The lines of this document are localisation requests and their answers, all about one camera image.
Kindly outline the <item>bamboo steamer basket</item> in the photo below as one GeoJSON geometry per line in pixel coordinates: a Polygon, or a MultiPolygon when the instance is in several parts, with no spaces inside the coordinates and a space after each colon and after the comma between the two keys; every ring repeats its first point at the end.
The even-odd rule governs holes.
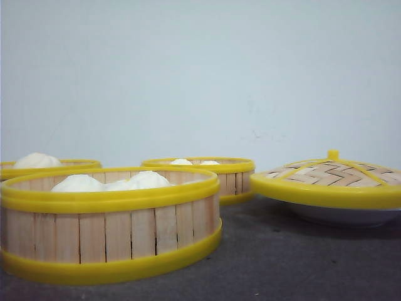
{"type": "Polygon", "coordinates": [[[15,169],[15,161],[4,161],[1,163],[1,182],[20,176],[27,176],[30,174],[41,172],[55,172],[55,171],[73,171],[76,169],[93,169],[101,168],[100,161],[91,159],[62,159],[61,166],[58,167],[40,167],[40,168],[27,168],[15,169]]]}
{"type": "Polygon", "coordinates": [[[219,178],[160,167],[170,186],[56,193],[70,171],[1,185],[1,266],[44,283],[98,285],[168,273],[210,255],[221,241],[219,178]]]}
{"type": "Polygon", "coordinates": [[[193,165],[172,165],[170,162],[178,158],[147,159],[142,161],[146,167],[184,166],[211,171],[217,174],[220,181],[220,204],[232,205],[249,201],[253,198],[250,176],[254,174],[255,163],[251,159],[240,157],[181,157],[190,160],[193,165]],[[220,165],[200,165],[201,161],[214,160],[220,165]]]}

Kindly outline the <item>woven bamboo steamer lid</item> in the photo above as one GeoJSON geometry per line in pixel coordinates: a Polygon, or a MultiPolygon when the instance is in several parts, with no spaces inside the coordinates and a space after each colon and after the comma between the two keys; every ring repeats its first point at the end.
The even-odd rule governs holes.
{"type": "Polygon", "coordinates": [[[340,158],[292,162],[250,177],[253,192],[291,204],[336,209],[399,210],[400,171],[340,158]]]}

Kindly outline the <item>white bun back basket right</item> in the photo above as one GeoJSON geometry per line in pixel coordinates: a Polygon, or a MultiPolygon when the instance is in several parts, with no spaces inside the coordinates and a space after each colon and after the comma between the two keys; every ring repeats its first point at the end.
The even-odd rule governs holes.
{"type": "Polygon", "coordinates": [[[204,160],[200,162],[200,165],[212,166],[212,165],[220,165],[220,163],[214,160],[204,160]]]}

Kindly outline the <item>white bun front right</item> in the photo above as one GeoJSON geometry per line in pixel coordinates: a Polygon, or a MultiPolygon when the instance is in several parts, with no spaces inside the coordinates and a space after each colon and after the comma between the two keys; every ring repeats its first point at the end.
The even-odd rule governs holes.
{"type": "Polygon", "coordinates": [[[153,189],[170,187],[171,183],[154,171],[141,171],[128,181],[129,189],[153,189]]]}

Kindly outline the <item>white bun front middle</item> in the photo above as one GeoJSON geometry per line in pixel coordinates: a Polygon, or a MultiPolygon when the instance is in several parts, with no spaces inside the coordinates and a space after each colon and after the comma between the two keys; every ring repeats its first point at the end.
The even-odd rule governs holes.
{"type": "Polygon", "coordinates": [[[129,179],[104,184],[104,191],[129,191],[136,189],[137,185],[129,179]]]}

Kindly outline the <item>white bun front left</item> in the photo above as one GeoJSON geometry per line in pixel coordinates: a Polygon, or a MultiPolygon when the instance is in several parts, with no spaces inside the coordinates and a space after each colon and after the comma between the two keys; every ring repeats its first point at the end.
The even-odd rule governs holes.
{"type": "Polygon", "coordinates": [[[51,191],[57,193],[88,193],[104,191],[104,184],[86,174],[74,174],[55,185],[51,191]]]}

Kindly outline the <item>white plate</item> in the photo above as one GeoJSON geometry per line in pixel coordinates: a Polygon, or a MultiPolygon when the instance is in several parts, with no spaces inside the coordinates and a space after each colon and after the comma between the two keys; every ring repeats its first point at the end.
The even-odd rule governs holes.
{"type": "Polygon", "coordinates": [[[400,216],[400,209],[346,209],[281,203],[302,219],[343,228],[374,228],[400,216]]]}

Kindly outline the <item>large white bun far left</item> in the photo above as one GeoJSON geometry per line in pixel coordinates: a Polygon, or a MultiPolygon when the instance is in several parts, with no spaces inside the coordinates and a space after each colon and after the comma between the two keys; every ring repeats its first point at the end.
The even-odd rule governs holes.
{"type": "Polygon", "coordinates": [[[47,167],[61,167],[62,163],[56,157],[34,152],[18,159],[14,164],[14,169],[34,169],[47,167]]]}

